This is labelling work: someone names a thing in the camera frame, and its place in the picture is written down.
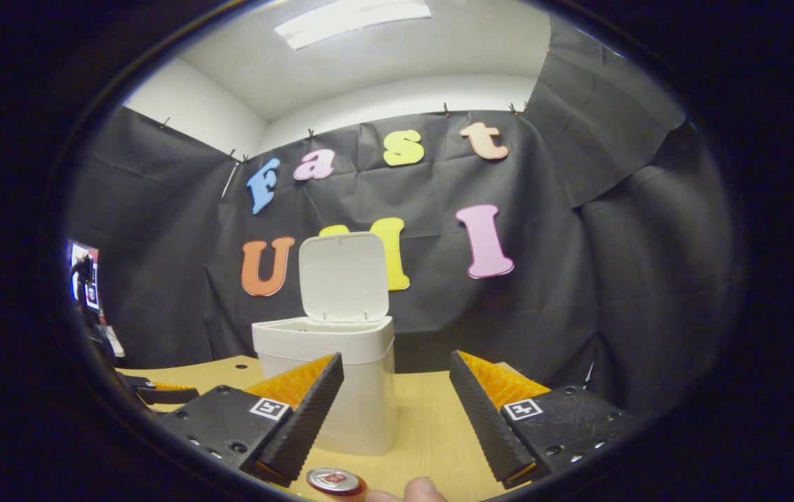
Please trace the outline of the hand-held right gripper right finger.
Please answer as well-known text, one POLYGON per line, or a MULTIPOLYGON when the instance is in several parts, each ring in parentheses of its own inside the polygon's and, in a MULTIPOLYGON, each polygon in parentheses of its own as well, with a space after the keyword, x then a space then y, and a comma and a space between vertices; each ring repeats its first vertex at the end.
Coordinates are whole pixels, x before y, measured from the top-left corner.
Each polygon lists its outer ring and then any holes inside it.
POLYGON ((574 471, 638 425, 584 387, 547 388, 464 351, 450 355, 450 381, 490 471, 506 489, 574 471))

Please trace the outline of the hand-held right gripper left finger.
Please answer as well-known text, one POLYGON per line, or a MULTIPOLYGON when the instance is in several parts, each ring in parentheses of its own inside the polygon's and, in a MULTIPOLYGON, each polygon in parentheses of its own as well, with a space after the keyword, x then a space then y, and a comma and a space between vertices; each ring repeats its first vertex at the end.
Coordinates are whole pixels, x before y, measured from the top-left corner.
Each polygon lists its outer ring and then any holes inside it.
POLYGON ((218 464, 289 488, 343 381, 342 355, 330 353, 243 390, 219 385, 160 424, 218 464))

